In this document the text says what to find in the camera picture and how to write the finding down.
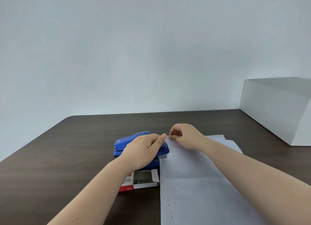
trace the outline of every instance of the forearm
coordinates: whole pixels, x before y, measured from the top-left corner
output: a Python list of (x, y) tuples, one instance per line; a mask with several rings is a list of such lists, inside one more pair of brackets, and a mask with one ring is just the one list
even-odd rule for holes
[(210, 139), (200, 151), (271, 224), (311, 224), (311, 186)]
[(102, 225), (129, 173), (121, 160), (111, 161), (48, 225)]

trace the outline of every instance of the wood grain surface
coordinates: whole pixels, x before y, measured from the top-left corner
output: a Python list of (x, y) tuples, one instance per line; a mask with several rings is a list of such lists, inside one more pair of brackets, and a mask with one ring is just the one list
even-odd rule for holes
[[(223, 134), (245, 155), (311, 184), (311, 148), (289, 147), (241, 110), (72, 116), (0, 162), (0, 224), (47, 224), (114, 159), (116, 139), (168, 134), (176, 123)], [(159, 225), (160, 188), (119, 193), (104, 224)]]

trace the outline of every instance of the blue stapler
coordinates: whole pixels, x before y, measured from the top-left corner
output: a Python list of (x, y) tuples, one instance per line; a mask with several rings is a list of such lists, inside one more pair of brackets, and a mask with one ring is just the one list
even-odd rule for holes
[[(136, 133), (132, 136), (127, 136), (127, 137), (121, 138), (119, 140), (116, 140), (115, 141), (114, 156), (121, 155), (124, 148), (126, 147), (126, 145), (129, 144), (136, 137), (142, 136), (142, 135), (147, 135), (147, 134), (150, 134), (150, 132), (149, 131), (140, 132), (140, 133)], [(162, 144), (162, 146), (160, 147), (158, 153), (156, 154), (154, 160), (152, 160), (150, 164), (148, 164), (146, 167), (142, 168), (141, 170), (149, 170), (149, 169), (158, 168), (160, 166), (160, 159), (165, 159), (167, 157), (168, 153), (169, 153), (169, 147), (166, 144), (166, 142), (164, 142)]]

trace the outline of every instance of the white paper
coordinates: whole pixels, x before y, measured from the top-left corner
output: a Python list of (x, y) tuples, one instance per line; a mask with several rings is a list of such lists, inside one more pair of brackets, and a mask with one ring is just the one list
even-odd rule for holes
[[(223, 135), (208, 136), (241, 152)], [(188, 151), (166, 138), (160, 160), (161, 224), (266, 224), (202, 152)]]

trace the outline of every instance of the skin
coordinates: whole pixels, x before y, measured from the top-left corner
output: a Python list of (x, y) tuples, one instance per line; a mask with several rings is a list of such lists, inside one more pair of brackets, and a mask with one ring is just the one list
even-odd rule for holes
[(176, 124), (169, 138), (206, 154), (239, 193), (269, 224), (311, 224), (311, 186), (202, 135), (189, 124)]
[(102, 225), (126, 176), (148, 165), (165, 138), (166, 134), (136, 137), (48, 225)]
[[(169, 138), (206, 154), (269, 224), (311, 224), (311, 186), (176, 124)], [(166, 135), (139, 136), (126, 146), (48, 225), (102, 225), (126, 176), (149, 164)]]

